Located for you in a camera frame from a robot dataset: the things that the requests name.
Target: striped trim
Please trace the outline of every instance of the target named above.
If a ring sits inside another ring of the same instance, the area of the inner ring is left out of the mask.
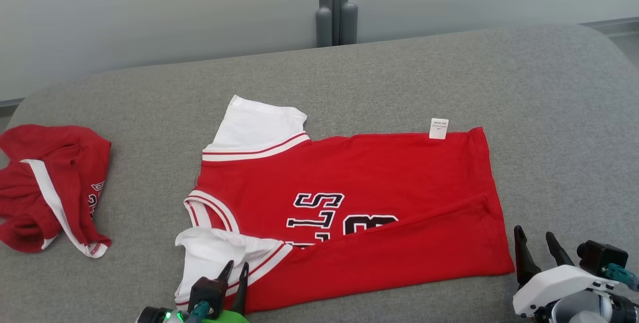
[[[270,146],[269,148],[265,148],[264,150],[260,150],[260,151],[219,152],[219,151],[203,150],[202,161],[210,161],[210,162],[239,161],[242,159],[256,159],[256,158],[262,158],[262,157],[269,157],[269,156],[284,152],[290,148],[293,148],[294,146],[297,146],[304,141],[310,141],[310,137],[306,135],[306,132],[297,134],[293,137],[286,139],[285,141],[281,143],[278,143],[274,146]]]
[[[211,220],[208,218],[208,213],[203,206],[205,205],[212,209],[220,217],[222,223],[224,223],[225,230],[237,234],[240,232],[238,223],[235,221],[235,217],[233,217],[231,210],[226,207],[222,201],[208,193],[198,190],[192,191],[184,200],[184,205],[187,207],[187,210],[189,210],[191,223],[193,223],[194,227],[219,228],[212,227]]]
[[[278,247],[273,248],[269,254],[265,255],[265,258],[262,261],[257,261],[255,264],[257,265],[255,269],[249,272],[249,282],[248,285],[257,282],[260,278],[269,273],[273,268],[275,268],[291,251],[293,250],[293,246],[290,244],[281,243]],[[234,282],[229,285],[229,288],[226,290],[226,296],[230,296],[231,294],[235,294],[240,287],[240,282]],[[176,302],[176,306],[185,306],[189,304],[189,301]]]

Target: red jersey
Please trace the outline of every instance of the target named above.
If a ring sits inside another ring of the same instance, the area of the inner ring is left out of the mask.
[[[197,252],[208,245],[218,263],[232,257],[238,268],[244,261],[253,268],[249,311],[513,272],[481,128],[445,139],[405,133],[312,141],[305,120],[292,107],[231,100],[185,200],[194,227],[213,229],[178,237],[191,266],[178,303],[197,278],[215,276],[215,264],[193,266],[213,259]],[[270,248],[250,253],[246,244]],[[244,255],[232,253],[238,247]],[[432,259],[443,252],[445,259]],[[313,269],[323,277],[315,284]],[[337,275],[339,287],[326,283],[326,273]],[[296,284],[286,293],[281,280]]]

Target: red stripe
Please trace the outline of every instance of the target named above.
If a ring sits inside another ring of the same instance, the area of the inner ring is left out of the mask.
[[[249,276],[251,276],[253,273],[255,273],[255,271],[257,271],[258,269],[262,268],[262,266],[264,266],[264,264],[266,264],[268,261],[270,261],[276,254],[278,254],[278,252],[280,252],[281,248],[284,247],[284,245],[282,244],[281,246],[279,246],[279,248],[276,249],[275,252],[273,252],[272,255],[270,255],[267,259],[264,260],[264,262],[262,262],[262,264],[260,264],[259,266],[257,266],[255,269],[253,269],[251,272],[249,272]],[[240,281],[235,282],[234,284],[230,285],[229,288],[233,288],[237,285],[240,284]]]
[[[193,212],[193,219],[196,221],[196,227],[197,227],[199,226],[199,223],[198,223],[198,216],[196,216],[196,210],[193,209],[193,205],[191,205],[190,203],[189,203],[189,208],[191,209],[191,212]]]
[[[298,134],[297,136],[293,136],[289,139],[287,139],[286,141],[280,143],[279,145],[275,145],[272,147],[269,147],[265,150],[262,151],[255,151],[255,152],[202,152],[205,155],[253,155],[253,154],[260,154],[269,150],[272,150],[273,148],[278,148],[279,146],[285,145],[286,143],[289,143],[290,141],[293,141],[294,139],[296,139],[297,137],[300,136],[304,136],[306,134],[306,132],[302,132],[301,134]]]
[[[210,200],[207,200],[206,198],[201,197],[201,196],[195,196],[194,195],[194,196],[187,197],[187,199],[189,199],[189,198],[200,198],[201,200],[205,200],[206,202],[211,203],[212,205],[214,205],[215,208],[217,208],[220,211],[220,213],[222,214],[222,216],[221,216],[222,221],[226,221],[226,226],[229,228],[229,232],[233,231],[233,227],[231,226],[230,219],[228,217],[226,217],[226,214],[224,214],[224,211],[218,205],[216,205],[214,202],[211,202]]]

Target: clothing tag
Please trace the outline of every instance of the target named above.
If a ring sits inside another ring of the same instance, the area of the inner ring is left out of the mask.
[[[431,132],[428,134],[428,137],[434,139],[444,139],[446,138],[446,130],[448,129],[448,120],[443,118],[433,118],[431,119]]]

